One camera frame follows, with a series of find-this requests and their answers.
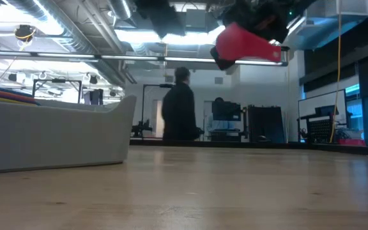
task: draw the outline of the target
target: table surface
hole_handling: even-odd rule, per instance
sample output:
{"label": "table surface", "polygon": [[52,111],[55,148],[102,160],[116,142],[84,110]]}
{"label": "table surface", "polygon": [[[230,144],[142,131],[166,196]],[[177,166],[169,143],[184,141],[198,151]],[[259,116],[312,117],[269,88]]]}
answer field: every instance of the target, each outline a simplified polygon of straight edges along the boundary
{"label": "table surface", "polygon": [[0,174],[0,229],[368,229],[368,157],[132,146],[121,165]]}

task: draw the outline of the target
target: man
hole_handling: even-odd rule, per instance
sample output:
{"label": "man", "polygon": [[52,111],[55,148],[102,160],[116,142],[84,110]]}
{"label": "man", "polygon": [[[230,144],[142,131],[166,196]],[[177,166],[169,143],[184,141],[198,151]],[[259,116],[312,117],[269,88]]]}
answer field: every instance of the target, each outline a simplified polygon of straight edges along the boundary
{"label": "man", "polygon": [[199,137],[194,110],[194,93],[190,89],[190,71],[179,67],[175,73],[176,85],[163,99],[163,140],[193,141]]}
{"label": "man", "polygon": [[[224,99],[222,99],[221,97],[218,97],[214,100],[214,102],[224,102]],[[208,116],[207,131],[209,132],[214,131],[214,130],[219,130],[219,129],[228,130],[228,129],[233,129],[233,128],[234,128],[234,125],[230,121],[215,121],[212,113]]]}

